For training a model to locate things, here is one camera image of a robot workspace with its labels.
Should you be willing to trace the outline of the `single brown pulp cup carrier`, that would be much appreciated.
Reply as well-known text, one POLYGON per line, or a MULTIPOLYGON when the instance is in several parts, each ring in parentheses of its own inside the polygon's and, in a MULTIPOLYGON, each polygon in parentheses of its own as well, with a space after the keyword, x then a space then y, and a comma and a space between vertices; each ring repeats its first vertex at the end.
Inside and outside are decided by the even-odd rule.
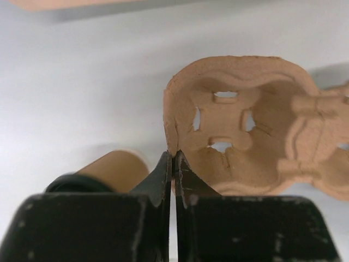
POLYGON ((348 84, 321 90, 278 57, 207 57, 171 79, 163 115, 168 151, 222 195, 309 183, 348 200, 348 84))

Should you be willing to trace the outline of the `single brown paper cup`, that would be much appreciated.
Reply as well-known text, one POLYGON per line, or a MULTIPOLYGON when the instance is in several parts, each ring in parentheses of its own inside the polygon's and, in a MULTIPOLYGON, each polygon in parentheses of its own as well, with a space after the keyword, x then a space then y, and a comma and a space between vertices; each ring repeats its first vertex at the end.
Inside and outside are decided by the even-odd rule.
POLYGON ((149 161, 139 151, 113 150, 77 171, 115 192, 131 191, 149 175, 149 161))

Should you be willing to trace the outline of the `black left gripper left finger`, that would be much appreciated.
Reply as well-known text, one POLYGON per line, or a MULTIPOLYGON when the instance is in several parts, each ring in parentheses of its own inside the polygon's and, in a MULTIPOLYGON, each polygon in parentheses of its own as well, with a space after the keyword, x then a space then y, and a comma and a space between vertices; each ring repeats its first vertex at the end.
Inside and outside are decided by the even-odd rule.
POLYGON ((1 261, 168 261, 172 158, 126 193, 43 193, 17 209, 1 261))

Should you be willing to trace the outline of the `single black cup lid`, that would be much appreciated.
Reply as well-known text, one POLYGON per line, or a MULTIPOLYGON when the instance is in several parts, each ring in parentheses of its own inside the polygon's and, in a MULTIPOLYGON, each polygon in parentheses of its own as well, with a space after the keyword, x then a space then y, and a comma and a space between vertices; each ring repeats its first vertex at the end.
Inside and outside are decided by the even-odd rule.
POLYGON ((45 193, 110 193, 114 190, 107 184, 85 174, 64 174, 53 180, 45 193))

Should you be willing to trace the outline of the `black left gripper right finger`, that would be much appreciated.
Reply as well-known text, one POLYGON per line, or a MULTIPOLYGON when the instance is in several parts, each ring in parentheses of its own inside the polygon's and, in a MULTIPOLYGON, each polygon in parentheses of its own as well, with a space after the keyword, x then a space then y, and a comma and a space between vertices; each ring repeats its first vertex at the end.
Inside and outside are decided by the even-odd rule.
POLYGON ((340 261, 317 206, 301 196, 223 196, 174 158, 179 261, 340 261))

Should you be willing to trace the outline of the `blue checkered paper bag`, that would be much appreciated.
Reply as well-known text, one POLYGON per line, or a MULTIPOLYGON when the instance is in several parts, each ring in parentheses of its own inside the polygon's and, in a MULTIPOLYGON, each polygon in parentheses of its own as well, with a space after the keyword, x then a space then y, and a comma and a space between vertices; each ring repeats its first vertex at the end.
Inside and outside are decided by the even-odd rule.
POLYGON ((87 7, 94 5, 106 4, 128 4, 136 2, 136 0, 9 0, 9 3, 28 11, 46 11, 69 9, 76 7, 87 7))

